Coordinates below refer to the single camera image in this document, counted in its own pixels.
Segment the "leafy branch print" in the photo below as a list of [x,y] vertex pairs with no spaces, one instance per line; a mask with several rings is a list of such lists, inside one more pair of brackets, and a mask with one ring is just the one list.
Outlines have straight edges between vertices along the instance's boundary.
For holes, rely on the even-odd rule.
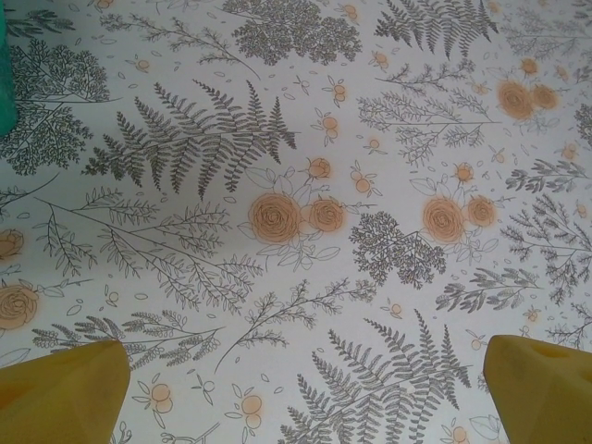
[[146,129],[136,127],[121,112],[117,125],[123,142],[105,135],[107,149],[94,148],[94,157],[84,171],[88,175],[111,172],[115,179],[126,175],[141,186],[145,168],[150,166],[154,185],[160,190],[168,169],[175,192],[200,159],[198,194],[205,190],[224,167],[228,191],[235,191],[244,170],[264,154],[280,163],[279,145],[296,149],[295,132],[289,131],[279,100],[267,114],[255,88],[247,81],[249,103],[234,105],[234,98],[195,81],[212,101],[215,110],[196,109],[196,102],[173,95],[159,83],[154,92],[166,111],[158,111],[139,97],[135,105]]
[[546,275],[554,287],[550,299],[557,305],[574,294],[580,282],[590,279],[592,240],[575,222],[570,221],[561,202],[547,194],[533,203],[534,214],[526,210],[510,216],[514,225],[501,230],[512,241],[510,251],[520,261],[528,259],[533,251],[539,252],[547,262]]
[[[263,268],[246,255],[214,260],[217,249],[224,245],[218,233],[230,229],[225,210],[197,205],[187,208],[184,215],[166,217],[160,224],[129,228],[129,224],[137,226],[152,220],[155,208],[148,203],[121,203],[118,197],[106,197],[115,193],[109,189],[93,192],[87,196],[87,204],[77,209],[38,199],[51,211],[48,222],[36,227],[43,230],[39,241],[44,241],[44,250],[56,258],[56,268],[61,268],[64,276],[78,276],[82,263],[88,261],[91,268],[101,255],[107,256],[106,261],[115,264],[126,278],[155,274],[166,296],[174,296],[183,308],[199,310],[201,300],[205,300],[207,305],[240,313],[239,304],[253,289],[251,279],[263,275]],[[98,237],[104,244],[100,251],[96,253],[90,244],[77,243],[76,234],[57,221],[57,210],[101,227]],[[115,222],[100,218],[105,212]]]
[[517,56],[533,56],[539,60],[557,54],[569,56],[577,51],[580,42],[592,38],[575,20],[548,21],[529,7],[518,6],[515,17],[520,21],[518,26],[509,23],[501,25],[500,29]]
[[409,64],[405,63],[396,74],[390,74],[385,79],[379,80],[399,85],[404,93],[426,97],[430,90],[446,93],[449,89],[444,86],[444,82],[467,80],[473,71],[475,71],[475,63],[466,58],[455,67],[451,67],[449,63],[442,63],[438,70],[432,65],[424,64],[423,71],[415,75],[412,75]]
[[75,53],[60,44],[31,39],[27,50],[10,48],[18,124],[0,138],[0,158],[20,175],[42,165],[68,168],[78,163],[91,139],[88,127],[74,118],[74,105],[109,100],[106,72],[88,51]]
[[375,215],[362,214],[360,225],[351,230],[350,241],[358,244],[353,250],[354,262],[360,271],[368,271],[379,286],[389,273],[398,268],[403,284],[421,289],[431,283],[435,271],[446,271],[441,247],[432,247],[419,233],[404,234],[397,221],[384,211]]
[[351,62],[362,51],[359,32],[345,18],[321,18],[309,0],[227,0],[222,10],[247,18],[232,33],[240,51],[275,65],[291,51],[328,65],[343,55]]
[[393,0],[387,0],[389,12],[382,12],[378,20],[375,35],[392,37],[396,42],[403,40],[409,46],[415,40],[422,51],[426,44],[432,54],[436,51],[438,39],[442,39],[446,57],[455,44],[461,54],[469,56],[471,44],[479,37],[489,42],[489,31],[498,32],[479,0],[479,6],[473,2],[461,0],[401,0],[402,6],[396,6]]
[[74,22],[67,18],[60,18],[55,12],[47,9],[29,11],[25,18],[13,18],[15,9],[5,9],[6,32],[13,37],[33,38],[34,35],[50,31],[60,34],[62,31],[74,31]]
[[459,308],[472,313],[481,310],[484,305],[493,306],[494,310],[512,309],[524,301],[523,293],[528,290],[541,290],[537,285],[538,276],[529,271],[515,268],[504,268],[503,273],[477,268],[474,282],[476,289],[467,290],[466,286],[457,282],[450,283],[444,292],[436,298],[437,310]]
[[[448,327],[440,348],[419,312],[415,311],[420,338],[411,343],[406,335],[365,319],[385,341],[384,353],[355,344],[329,330],[329,339],[343,365],[332,364],[313,351],[313,362],[328,393],[315,388],[298,374],[298,385],[307,413],[290,406],[294,426],[282,425],[280,444],[301,442],[401,442],[407,429],[409,442],[423,443],[424,430],[442,401],[458,409],[455,383],[467,388],[467,366],[460,365],[452,348]],[[407,387],[413,387],[411,393]]]
[[[459,88],[446,101],[437,98],[413,98],[397,92],[383,92],[381,97],[358,99],[360,120],[381,131],[395,129],[396,141],[403,145],[401,155],[413,166],[424,165],[434,154],[439,139],[448,147],[484,141],[483,125],[497,124],[488,115],[488,107],[476,96]],[[467,117],[462,117],[463,110]]]
[[575,119],[580,137],[592,148],[592,106],[581,104],[580,109],[575,111]]
[[349,298],[351,301],[371,302],[376,296],[376,285],[367,280],[357,280],[355,288],[351,289],[350,281],[344,278],[338,282],[331,282],[325,287],[325,294],[316,294],[313,298],[308,295],[309,282],[304,280],[302,283],[291,289],[291,298],[289,302],[278,300],[275,293],[266,294],[255,303],[257,313],[253,310],[245,316],[250,324],[249,330],[242,335],[232,346],[224,353],[216,366],[222,364],[222,361],[237,346],[250,349],[257,343],[267,343],[274,347],[281,345],[288,346],[288,341],[281,332],[273,329],[263,331],[264,325],[281,324],[282,322],[302,322],[306,328],[313,329],[316,325],[316,310],[322,310],[328,315],[338,315],[342,307],[339,301],[345,301]]
[[532,193],[549,189],[552,192],[575,190],[576,181],[590,180],[586,170],[574,162],[560,160],[556,165],[545,160],[537,159],[531,168],[535,174],[530,175],[523,169],[514,169],[512,176],[506,179],[508,190],[517,191],[525,188]]
[[101,17],[101,25],[110,32],[115,31],[141,31],[142,38],[146,42],[158,42],[161,39],[169,40],[168,47],[173,52],[184,48],[199,48],[204,51],[197,60],[200,65],[204,63],[223,62],[230,65],[240,64],[249,69],[258,80],[261,78],[249,65],[233,55],[229,49],[230,44],[219,32],[210,28],[203,28],[201,32],[190,31],[187,23],[172,18],[170,28],[157,25],[149,18],[129,14],[125,19],[119,14],[107,14]]
[[[213,352],[220,341],[220,328],[191,332],[185,328],[187,316],[170,310],[162,315],[138,312],[132,319],[118,326],[107,317],[86,316],[87,321],[74,323],[74,328],[52,324],[53,330],[34,328],[33,344],[52,352],[69,350],[97,340],[118,340],[128,354],[131,370],[141,368],[156,358],[167,360],[166,366],[199,361]],[[148,338],[129,340],[126,333]]]
[[585,340],[590,333],[587,329],[592,326],[592,313],[585,302],[572,303],[572,310],[580,319],[578,325],[558,324],[553,328],[548,328],[547,335],[549,339],[559,345],[584,350],[586,348]]

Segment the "patterned surface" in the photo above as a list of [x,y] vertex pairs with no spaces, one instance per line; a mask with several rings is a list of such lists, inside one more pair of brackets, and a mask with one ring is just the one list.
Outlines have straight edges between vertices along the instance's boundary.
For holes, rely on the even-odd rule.
[[6,1],[0,365],[117,338],[112,443],[507,443],[590,350],[592,4]]

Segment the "orange rose print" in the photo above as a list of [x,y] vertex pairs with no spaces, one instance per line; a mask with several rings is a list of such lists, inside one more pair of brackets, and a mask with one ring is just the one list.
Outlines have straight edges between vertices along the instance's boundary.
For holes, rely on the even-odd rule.
[[496,207],[487,197],[471,199],[467,205],[469,222],[478,227],[489,227],[496,217]]
[[332,199],[320,199],[302,209],[302,216],[314,228],[330,232],[343,224],[343,208]]
[[331,165],[326,159],[318,158],[310,162],[308,166],[308,175],[315,179],[325,179],[331,173]]
[[533,58],[525,58],[520,65],[520,69],[524,71],[527,76],[534,76],[538,73],[538,63]]
[[22,285],[0,289],[0,328],[12,330],[28,324],[37,313],[39,296]]
[[298,234],[300,207],[288,196],[267,193],[251,205],[249,220],[257,238],[270,243],[288,243]]
[[532,96],[534,104],[544,109],[553,109],[559,104],[559,96],[549,86],[535,86]]
[[173,400],[170,399],[170,388],[167,384],[157,384],[150,392],[152,408],[159,413],[169,413],[173,410]]
[[464,233],[463,212],[451,199],[435,198],[424,208],[424,227],[437,241],[455,243]]
[[510,117],[527,120],[533,116],[531,94],[517,81],[506,80],[498,85],[498,100],[501,109]]
[[22,248],[23,237],[20,231],[5,229],[0,232],[0,261],[19,254]]

